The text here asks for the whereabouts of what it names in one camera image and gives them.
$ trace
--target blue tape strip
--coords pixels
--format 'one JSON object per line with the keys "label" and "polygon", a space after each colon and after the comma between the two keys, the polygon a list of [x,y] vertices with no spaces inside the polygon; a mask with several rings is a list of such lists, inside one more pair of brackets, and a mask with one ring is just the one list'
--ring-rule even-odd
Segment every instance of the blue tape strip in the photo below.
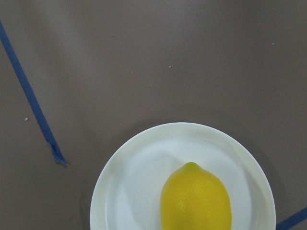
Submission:
{"label": "blue tape strip", "polygon": [[28,102],[32,108],[32,111],[35,115],[35,118],[39,124],[39,127],[40,129],[42,130],[43,132],[43,135],[47,141],[47,143],[51,146],[51,150],[52,150],[52,154],[53,154],[53,157],[54,157],[54,160],[56,162],[59,162],[61,164],[63,164],[64,166],[67,165],[61,151],[59,150],[59,147],[57,145],[57,142],[56,140],[54,139],[53,137],[53,134],[50,130],[50,127],[45,119],[45,116],[37,102],[37,99],[33,93],[33,90],[31,88],[31,85],[23,71],[23,68],[21,67],[19,61],[18,61],[18,58],[14,52],[14,49],[7,37],[7,34],[3,28],[3,25],[0,21],[0,39],[1,39],[1,42],[4,46],[4,49],[11,61],[11,64],[15,70],[15,73],[18,77],[18,80],[24,90],[24,93],[28,99]]}
{"label": "blue tape strip", "polygon": [[276,230],[288,230],[305,219],[307,219],[307,207],[276,225]]}

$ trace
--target round plate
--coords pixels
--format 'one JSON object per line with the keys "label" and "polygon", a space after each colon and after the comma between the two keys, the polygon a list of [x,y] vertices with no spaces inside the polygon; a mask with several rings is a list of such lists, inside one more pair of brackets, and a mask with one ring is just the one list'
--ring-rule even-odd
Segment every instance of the round plate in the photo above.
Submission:
{"label": "round plate", "polygon": [[94,189],[91,230],[160,230],[162,187],[190,161],[223,182],[233,230],[275,230],[272,191],[256,160],[227,134],[193,123],[152,127],[115,152]]}

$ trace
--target white bowl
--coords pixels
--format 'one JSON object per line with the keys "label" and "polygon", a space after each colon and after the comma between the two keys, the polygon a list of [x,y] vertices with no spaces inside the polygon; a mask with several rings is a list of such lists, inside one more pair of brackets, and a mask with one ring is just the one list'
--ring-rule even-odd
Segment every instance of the white bowl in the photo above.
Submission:
{"label": "white bowl", "polygon": [[272,191],[256,160],[227,134],[194,123],[152,127],[114,153],[94,189],[91,230],[160,230],[162,187],[190,161],[223,182],[233,230],[275,230]]}

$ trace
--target gray table surface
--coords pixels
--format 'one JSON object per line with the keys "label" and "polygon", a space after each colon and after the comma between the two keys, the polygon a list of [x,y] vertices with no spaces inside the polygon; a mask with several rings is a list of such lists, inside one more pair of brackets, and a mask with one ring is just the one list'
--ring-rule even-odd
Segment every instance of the gray table surface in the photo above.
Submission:
{"label": "gray table surface", "polygon": [[0,44],[0,229],[88,230],[111,155],[177,121],[251,152],[277,223],[307,206],[306,1],[1,0],[0,18],[69,162],[54,162]]}

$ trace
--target yellow lemon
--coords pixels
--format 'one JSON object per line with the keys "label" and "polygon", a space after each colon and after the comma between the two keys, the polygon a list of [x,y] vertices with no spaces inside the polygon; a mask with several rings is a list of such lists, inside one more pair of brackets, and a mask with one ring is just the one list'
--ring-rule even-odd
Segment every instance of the yellow lemon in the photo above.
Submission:
{"label": "yellow lemon", "polygon": [[189,162],[166,181],[160,201],[163,230],[230,230],[231,208],[223,183]]}

